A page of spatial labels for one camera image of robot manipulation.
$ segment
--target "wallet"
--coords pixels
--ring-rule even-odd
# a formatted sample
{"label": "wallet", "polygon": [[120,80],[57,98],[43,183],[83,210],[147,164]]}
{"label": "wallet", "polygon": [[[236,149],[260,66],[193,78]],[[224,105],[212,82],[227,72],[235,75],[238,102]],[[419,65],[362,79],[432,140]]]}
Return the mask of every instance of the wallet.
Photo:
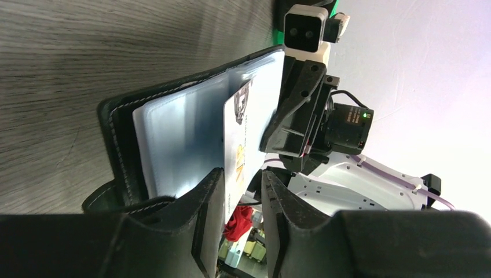
{"label": "wallet", "polygon": [[215,277],[225,215],[223,104],[271,57],[283,63],[282,47],[100,103],[114,180],[82,208],[126,219],[104,277]]}

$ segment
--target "black plastic part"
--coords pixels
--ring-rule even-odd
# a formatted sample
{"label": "black plastic part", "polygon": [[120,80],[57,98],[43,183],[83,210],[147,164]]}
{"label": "black plastic part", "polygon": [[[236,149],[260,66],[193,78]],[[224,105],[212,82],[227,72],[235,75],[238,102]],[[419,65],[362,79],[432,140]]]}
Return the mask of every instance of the black plastic part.
{"label": "black plastic part", "polygon": [[1,276],[214,277],[224,201],[223,170],[216,168],[164,207],[1,216]]}
{"label": "black plastic part", "polygon": [[261,141],[261,151],[301,157],[314,130],[325,64],[286,56],[280,104]]}
{"label": "black plastic part", "polygon": [[[442,180],[433,174],[427,174],[421,178],[424,182],[424,185],[428,187],[428,191],[431,193],[440,196],[442,193]],[[427,208],[430,208],[435,203],[435,200],[428,197]]]}
{"label": "black plastic part", "polygon": [[309,151],[299,158],[280,155],[280,159],[286,169],[296,173],[309,175],[320,164],[329,161],[327,156],[332,150],[329,143],[324,141],[325,133],[323,133],[322,130],[323,126],[326,124],[326,119],[334,108],[331,91],[336,90],[338,85],[339,78],[330,75],[324,77],[320,95],[313,112],[313,115],[315,115],[313,131],[310,133],[310,137],[307,141],[307,148],[309,148]]}
{"label": "black plastic part", "polygon": [[262,173],[268,277],[491,277],[475,214],[341,211],[331,219]]}
{"label": "black plastic part", "polygon": [[359,155],[367,142],[372,126],[373,110],[335,103],[329,115],[324,141],[333,152]]}

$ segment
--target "wooden table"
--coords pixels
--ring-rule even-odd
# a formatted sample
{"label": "wooden table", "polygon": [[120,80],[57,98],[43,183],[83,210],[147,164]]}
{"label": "wooden table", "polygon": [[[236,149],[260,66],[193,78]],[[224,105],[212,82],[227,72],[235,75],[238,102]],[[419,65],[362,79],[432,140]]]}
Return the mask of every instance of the wooden table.
{"label": "wooden table", "polygon": [[272,0],[0,0],[0,22],[0,213],[78,213],[112,179],[101,100],[272,44]]}

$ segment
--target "black leather wallet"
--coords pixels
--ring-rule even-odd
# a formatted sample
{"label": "black leather wallet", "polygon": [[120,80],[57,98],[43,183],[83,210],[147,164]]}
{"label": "black leather wallet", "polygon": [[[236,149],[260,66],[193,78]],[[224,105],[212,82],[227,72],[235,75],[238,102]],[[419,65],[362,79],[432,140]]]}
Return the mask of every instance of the black leather wallet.
{"label": "black leather wallet", "polygon": [[110,98],[98,106],[115,178],[93,192],[82,208],[86,214],[123,214],[128,218],[112,244],[113,254],[104,266],[104,277],[215,276],[223,230],[223,169],[212,169],[177,199],[149,198],[133,111],[279,49],[281,46],[270,47],[206,72]]}

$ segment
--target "card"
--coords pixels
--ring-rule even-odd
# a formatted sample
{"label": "card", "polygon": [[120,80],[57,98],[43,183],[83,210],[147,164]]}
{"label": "card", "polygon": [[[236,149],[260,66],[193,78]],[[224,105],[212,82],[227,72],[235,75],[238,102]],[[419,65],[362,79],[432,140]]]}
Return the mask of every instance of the card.
{"label": "card", "polygon": [[281,70],[277,68],[253,77],[223,107],[225,223],[264,164],[266,153],[259,145],[278,106]]}

